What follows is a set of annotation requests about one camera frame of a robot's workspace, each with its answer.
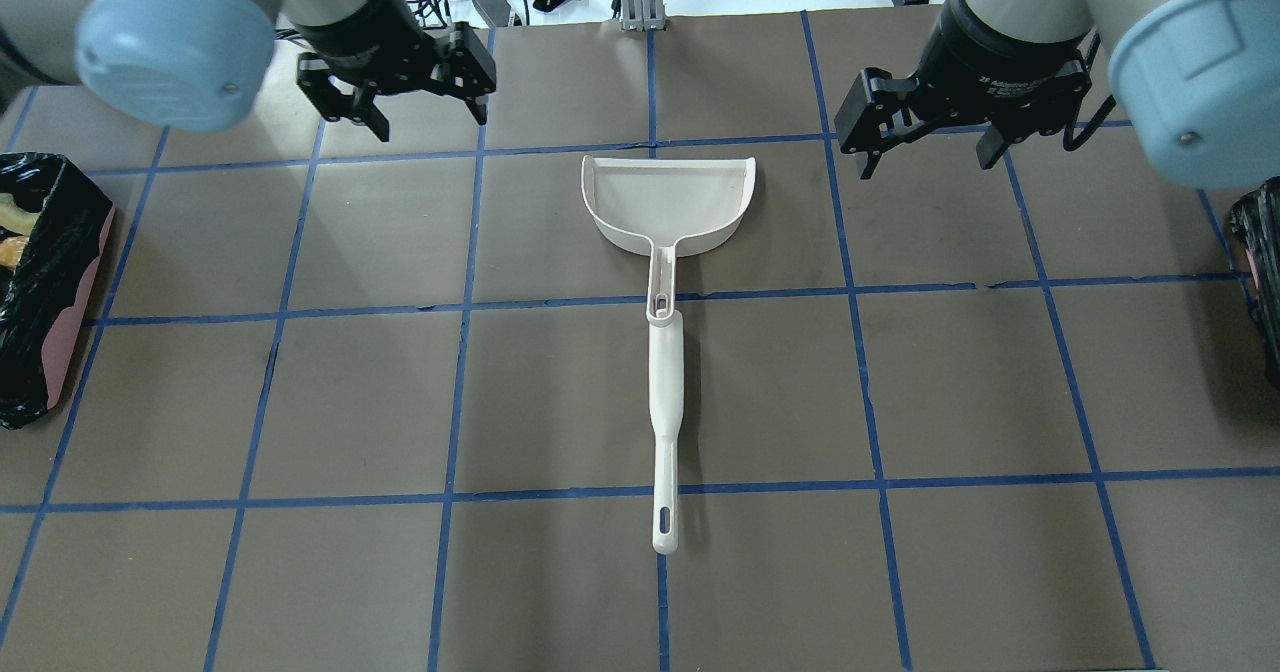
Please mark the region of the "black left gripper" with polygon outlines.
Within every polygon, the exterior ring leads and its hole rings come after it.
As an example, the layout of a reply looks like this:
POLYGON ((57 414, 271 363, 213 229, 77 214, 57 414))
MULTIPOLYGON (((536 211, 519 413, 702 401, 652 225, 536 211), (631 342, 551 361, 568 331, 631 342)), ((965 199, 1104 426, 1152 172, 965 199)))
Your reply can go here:
POLYGON ((476 124, 488 122, 497 65, 467 22, 456 22, 440 37, 415 22, 374 26, 369 37, 360 37, 355 26, 296 29, 311 47, 298 54, 296 84, 326 122, 349 120, 388 142, 390 122, 376 99, 417 90, 460 99, 476 124))

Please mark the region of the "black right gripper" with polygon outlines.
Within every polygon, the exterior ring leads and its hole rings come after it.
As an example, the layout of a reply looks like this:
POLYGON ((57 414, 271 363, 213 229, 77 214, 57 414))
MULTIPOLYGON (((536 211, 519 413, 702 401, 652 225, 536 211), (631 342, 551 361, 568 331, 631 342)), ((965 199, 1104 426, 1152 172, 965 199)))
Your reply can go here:
POLYGON ((1014 93, 998 92, 966 70, 938 87, 916 74, 893 78, 890 70, 868 67, 859 72, 836 111, 837 147, 855 157, 859 175, 869 179, 882 157, 899 145, 942 129, 987 125, 975 156, 982 169, 992 169, 1011 145, 1073 125, 1091 88, 1079 54, 1047 79, 1014 93))

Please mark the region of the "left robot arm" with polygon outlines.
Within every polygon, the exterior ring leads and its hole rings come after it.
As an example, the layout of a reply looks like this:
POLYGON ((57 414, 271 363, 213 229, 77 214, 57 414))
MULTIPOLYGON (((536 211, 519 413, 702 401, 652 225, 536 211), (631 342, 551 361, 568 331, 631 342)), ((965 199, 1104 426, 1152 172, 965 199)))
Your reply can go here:
POLYGON ((24 84, 81 84, 132 119, 216 133, 253 108, 278 20, 305 44, 296 84, 326 122, 381 142, 381 95, 458 99, 477 124, 497 67, 466 22, 422 29, 404 0, 3 0, 3 70, 24 84))

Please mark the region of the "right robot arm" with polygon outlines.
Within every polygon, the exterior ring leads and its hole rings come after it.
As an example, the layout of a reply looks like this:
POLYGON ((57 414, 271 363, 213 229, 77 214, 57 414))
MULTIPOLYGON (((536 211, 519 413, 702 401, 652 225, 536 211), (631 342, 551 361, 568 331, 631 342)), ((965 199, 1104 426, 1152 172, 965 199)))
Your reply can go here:
POLYGON ((989 169, 1030 134, 1078 148, 1097 35, 1110 99, 1158 174, 1220 189, 1277 175, 1279 0, 946 0, 916 70, 860 70, 835 115, 864 179, 884 154, 986 124, 989 169))

